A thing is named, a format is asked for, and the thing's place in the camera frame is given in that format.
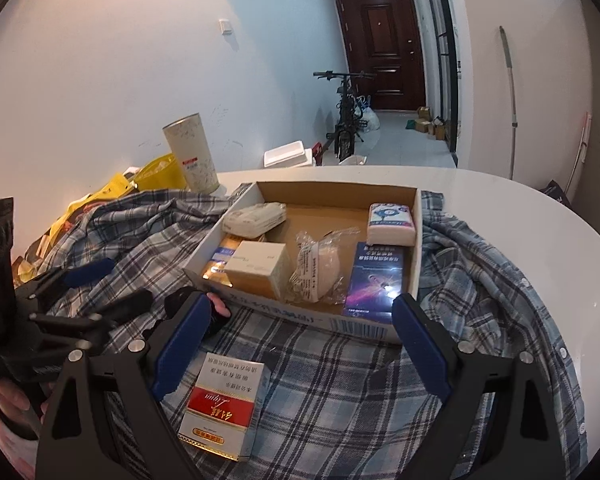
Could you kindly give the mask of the person's left hand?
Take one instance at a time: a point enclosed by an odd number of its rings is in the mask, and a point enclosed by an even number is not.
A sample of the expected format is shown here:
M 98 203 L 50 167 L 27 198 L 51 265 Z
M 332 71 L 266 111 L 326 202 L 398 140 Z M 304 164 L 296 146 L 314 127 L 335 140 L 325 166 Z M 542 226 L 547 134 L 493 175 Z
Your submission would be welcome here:
M 41 413 L 32 408 L 27 396 L 8 379 L 0 379 L 0 410 L 18 428 L 38 434 L 41 431 L 48 401 L 41 404 Z

